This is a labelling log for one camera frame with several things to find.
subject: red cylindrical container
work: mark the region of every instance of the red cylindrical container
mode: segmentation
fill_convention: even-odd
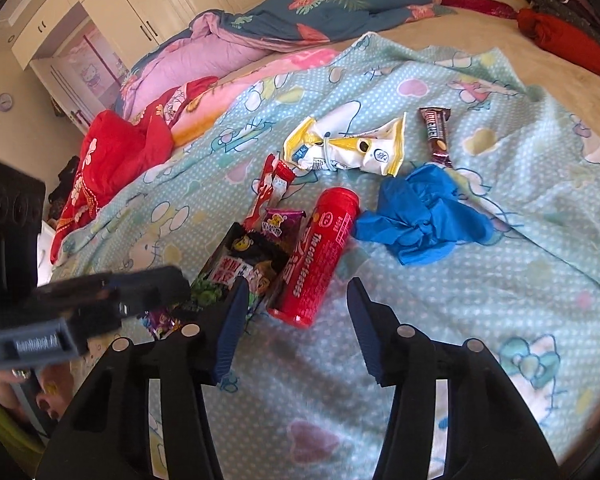
[[[269,313],[298,328],[315,320],[331,276],[360,211],[351,190],[332,187],[315,205],[309,223],[282,273],[285,288]]]

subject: candy wrapper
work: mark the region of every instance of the candy wrapper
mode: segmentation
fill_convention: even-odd
[[[419,108],[427,125],[427,140],[431,148],[431,160],[448,168],[452,168],[449,152],[446,149],[446,122],[451,117],[449,108]]]
[[[284,159],[302,170],[351,170],[395,176],[404,160],[406,114],[360,134],[327,132],[307,117],[284,143]]]
[[[195,320],[206,307],[224,301],[238,276],[249,283],[248,319],[282,272],[289,256],[259,232],[248,232],[234,223],[191,283],[191,298],[176,306],[171,315],[180,320]]]
[[[258,184],[258,195],[247,218],[242,222],[247,231],[260,230],[265,209],[278,205],[295,177],[291,168],[273,153],[266,158]]]
[[[262,234],[279,245],[285,253],[291,254],[305,217],[304,211],[267,208],[262,219]]]
[[[147,312],[140,318],[140,321],[155,340],[164,339],[171,332],[180,329],[182,326],[177,319],[171,316],[171,313],[166,308]]]

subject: light blue polka dot sheet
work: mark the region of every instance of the light blue polka dot sheet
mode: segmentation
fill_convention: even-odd
[[[482,339],[563,459],[600,403],[600,138],[545,90],[525,86],[498,50],[416,52],[367,34],[329,66],[272,82],[272,94],[263,83],[244,92],[202,138],[70,234],[55,278],[168,263],[191,280],[245,216],[266,155],[306,116],[331,112],[339,131],[361,132],[406,111],[408,173],[429,156],[418,107],[451,108],[450,175],[462,200],[490,216],[493,239],[425,267],[401,267],[383,246],[350,240],[314,327],[257,314],[231,373],[205,391],[222,469],[228,480],[371,478],[393,392],[366,372],[345,301],[353,276],[430,338]],[[357,170],[299,173],[282,205],[310,210],[323,190],[345,186],[373,209],[380,181]],[[139,322],[126,333],[148,338]],[[431,476],[444,463],[445,387]],[[160,433],[153,391],[150,411]]]

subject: pink blanket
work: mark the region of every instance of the pink blanket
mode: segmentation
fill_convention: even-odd
[[[174,145],[183,146],[202,136],[234,100],[251,89],[246,106],[257,109],[286,79],[286,74],[330,63],[339,52],[332,48],[316,48],[289,54],[228,83],[210,88],[193,99],[171,128]]]
[[[167,46],[142,69],[140,77],[124,86],[122,117],[126,120],[136,117],[169,88],[210,75],[223,78],[267,54],[269,50],[221,39],[209,28],[198,30],[190,38]]]

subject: red cloth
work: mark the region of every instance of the red cloth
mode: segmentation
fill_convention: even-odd
[[[138,124],[110,110],[96,116],[82,142],[74,188],[58,220],[51,263],[58,259],[65,236],[96,218],[98,211],[140,174],[170,158],[171,127],[186,105],[217,81],[217,77],[205,77],[172,88],[144,109]]]
[[[516,19],[516,11],[513,7],[496,0],[442,0],[442,4],[447,7],[475,10],[498,18]]]
[[[520,10],[518,28],[543,50],[600,75],[600,45],[579,28],[531,9]]]

